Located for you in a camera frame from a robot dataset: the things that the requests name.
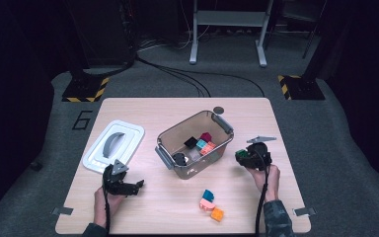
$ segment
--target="caution stripe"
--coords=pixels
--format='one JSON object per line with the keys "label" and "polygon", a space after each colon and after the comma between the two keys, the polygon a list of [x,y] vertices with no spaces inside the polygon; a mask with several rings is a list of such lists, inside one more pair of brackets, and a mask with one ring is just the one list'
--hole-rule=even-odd
{"label": "caution stripe", "polygon": [[86,98],[77,98],[77,97],[66,97],[63,98],[63,102],[98,102],[106,90],[107,84],[109,83],[110,78],[106,78],[101,82],[100,89],[97,91],[95,97],[86,97]]}
{"label": "caution stripe", "polygon": [[285,84],[285,80],[284,80],[285,77],[286,76],[281,76],[281,75],[278,76],[279,85],[281,86],[282,94],[284,95],[285,100],[291,100],[291,96],[290,96],[290,93],[288,91],[288,87]]}
{"label": "caution stripe", "polygon": [[279,85],[281,86],[282,94],[284,95],[285,100],[292,100],[290,92],[288,90],[288,86],[285,83],[285,81],[286,81],[285,78],[296,78],[296,79],[299,79],[301,77],[300,76],[294,76],[294,75],[290,75],[290,76],[279,75],[278,76]]}

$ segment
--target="wooden table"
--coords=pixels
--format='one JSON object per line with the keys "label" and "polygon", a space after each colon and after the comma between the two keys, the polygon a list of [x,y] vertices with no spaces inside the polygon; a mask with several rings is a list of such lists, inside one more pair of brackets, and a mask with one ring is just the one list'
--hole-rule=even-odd
{"label": "wooden table", "polygon": [[[155,152],[158,135],[169,127],[214,107],[224,109],[223,118],[233,126],[234,139],[221,159],[190,178],[181,180],[168,170]],[[262,98],[116,98],[101,105],[84,154],[113,120],[141,125],[145,135],[128,164],[124,181],[144,180],[138,196],[128,197],[112,219],[112,234],[236,234],[254,233],[260,192],[251,175],[235,160],[235,152],[246,149],[246,141],[274,136],[265,144],[273,164],[281,171],[279,197],[293,222],[296,233],[308,232],[309,217],[295,216],[293,208],[304,207],[278,124],[268,99]],[[65,207],[71,215],[59,216],[56,232],[82,233],[93,221],[94,191],[102,175],[78,166]],[[224,211],[221,222],[198,207],[205,190],[214,194],[214,203]],[[261,231],[265,231],[262,215]]]}

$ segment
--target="transparent plastic bin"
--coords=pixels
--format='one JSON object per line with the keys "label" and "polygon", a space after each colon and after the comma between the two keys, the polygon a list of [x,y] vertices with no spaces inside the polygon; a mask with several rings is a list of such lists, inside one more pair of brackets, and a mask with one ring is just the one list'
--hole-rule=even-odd
{"label": "transparent plastic bin", "polygon": [[[210,152],[201,155],[196,147],[190,149],[185,145],[191,137],[199,139],[206,132],[216,145]],[[155,150],[169,170],[174,169],[181,179],[187,180],[220,159],[233,136],[233,127],[220,115],[201,111],[162,132]],[[186,165],[177,164],[173,158],[177,153],[185,154]]]}

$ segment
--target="human hand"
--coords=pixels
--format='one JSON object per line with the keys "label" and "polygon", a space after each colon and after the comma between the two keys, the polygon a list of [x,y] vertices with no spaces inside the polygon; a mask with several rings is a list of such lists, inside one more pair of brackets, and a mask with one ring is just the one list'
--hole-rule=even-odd
{"label": "human hand", "polygon": [[[265,171],[259,171],[257,169],[246,168],[255,180],[258,190],[261,192],[265,183]],[[279,174],[280,171],[277,166],[269,166],[268,185],[265,193],[265,202],[278,199],[279,188]]]}
{"label": "human hand", "polygon": [[[106,213],[106,200],[104,198],[104,190],[102,187],[97,189],[94,193],[94,223],[104,228],[107,227],[107,213]],[[107,195],[107,200],[110,205],[110,216],[113,216],[119,208],[119,204],[125,199],[125,196]]]}

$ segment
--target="bin handle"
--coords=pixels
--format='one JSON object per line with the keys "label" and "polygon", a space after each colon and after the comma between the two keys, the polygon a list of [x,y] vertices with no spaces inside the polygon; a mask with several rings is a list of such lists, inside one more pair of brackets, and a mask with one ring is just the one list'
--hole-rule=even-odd
{"label": "bin handle", "polygon": [[159,147],[158,146],[155,147],[155,151],[156,151],[156,153],[158,153],[161,160],[165,163],[168,170],[172,170],[174,165],[171,162],[171,158],[170,158],[171,155],[168,154],[168,152],[165,150],[165,148],[159,144]]}
{"label": "bin handle", "polygon": [[105,158],[109,158],[111,153],[111,146],[115,138],[124,137],[124,133],[116,132],[113,133],[109,138],[107,138],[106,144],[104,145],[103,155]]}
{"label": "bin handle", "polygon": [[211,119],[217,122],[227,134],[230,134],[233,131],[233,127],[221,116],[213,113]]}

